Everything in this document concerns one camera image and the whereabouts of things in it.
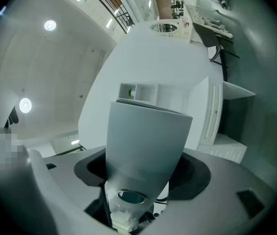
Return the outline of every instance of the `door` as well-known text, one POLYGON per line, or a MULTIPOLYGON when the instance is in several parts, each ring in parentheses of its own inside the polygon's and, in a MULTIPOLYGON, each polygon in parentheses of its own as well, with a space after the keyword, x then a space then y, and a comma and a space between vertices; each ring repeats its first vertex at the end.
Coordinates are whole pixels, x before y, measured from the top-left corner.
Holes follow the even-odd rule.
POLYGON ((222 87, 214 83, 209 84, 209 102, 205 125, 202 132, 201 144, 213 145, 222 111, 222 87))

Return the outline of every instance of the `railing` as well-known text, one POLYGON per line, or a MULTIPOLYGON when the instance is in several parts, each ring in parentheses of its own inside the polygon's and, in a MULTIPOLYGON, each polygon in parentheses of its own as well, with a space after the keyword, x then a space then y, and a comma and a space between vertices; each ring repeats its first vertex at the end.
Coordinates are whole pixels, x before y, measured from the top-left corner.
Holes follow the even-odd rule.
POLYGON ((124 33, 127 33, 134 23, 121 0, 99 0, 117 21, 124 33))
POLYGON ((70 152, 73 152, 73 151, 85 151, 86 149, 83 147, 83 146, 78 146, 78 147, 76 147, 76 148, 73 148, 73 149, 71 149, 71 150, 69 150, 69 151, 64 151, 64 152, 62 152, 62 153, 58 153, 58 154, 56 154, 56 155, 54 155, 54 156, 61 156, 61 155, 66 155, 66 154, 68 154, 68 153, 70 153, 70 152))

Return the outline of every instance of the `round opening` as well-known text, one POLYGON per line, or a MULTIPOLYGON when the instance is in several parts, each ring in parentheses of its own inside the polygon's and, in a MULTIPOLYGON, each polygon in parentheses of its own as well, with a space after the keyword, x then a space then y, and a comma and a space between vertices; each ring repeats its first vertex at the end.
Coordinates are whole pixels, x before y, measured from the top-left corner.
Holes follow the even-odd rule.
POLYGON ((157 32, 172 32, 175 31, 177 27, 173 24, 168 24, 168 23, 163 23, 163 24, 158 24, 153 27, 154 31, 157 32))
POLYGON ((44 28, 48 31, 54 30, 56 28, 56 22, 53 20, 48 20, 45 22, 44 28))
POLYGON ((130 190, 118 191, 118 197, 130 204, 143 204, 147 200, 143 194, 130 190))
POLYGON ((32 103, 28 98, 22 98, 19 103, 19 109, 23 113, 28 113, 32 108, 32 103))

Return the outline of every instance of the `floor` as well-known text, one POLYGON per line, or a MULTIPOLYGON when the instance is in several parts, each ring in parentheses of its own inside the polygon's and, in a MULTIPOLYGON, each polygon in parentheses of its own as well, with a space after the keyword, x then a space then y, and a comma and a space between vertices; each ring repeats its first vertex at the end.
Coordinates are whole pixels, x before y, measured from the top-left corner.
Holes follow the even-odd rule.
POLYGON ((219 132, 248 148, 242 165, 277 191, 277 18, 263 0, 230 0, 229 10, 210 0, 197 0, 218 12, 200 11, 219 19, 234 35, 226 56, 228 80, 255 97, 224 101, 219 132))
POLYGON ((171 0, 156 0, 159 18, 171 19, 173 10, 171 9, 171 0))

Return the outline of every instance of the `shelf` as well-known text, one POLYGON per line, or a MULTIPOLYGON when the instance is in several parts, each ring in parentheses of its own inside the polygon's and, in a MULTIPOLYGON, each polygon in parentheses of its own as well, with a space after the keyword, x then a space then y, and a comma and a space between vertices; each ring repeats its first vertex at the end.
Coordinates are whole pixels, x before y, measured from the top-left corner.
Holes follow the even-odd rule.
POLYGON ((133 96, 129 96, 129 90, 136 91, 136 84, 120 84, 119 98, 134 100, 133 96))
POLYGON ((186 113, 189 91, 174 86, 159 85, 157 106, 179 113, 186 113))
POLYGON ((156 84, 137 84, 134 100, 155 104, 156 96, 156 84))

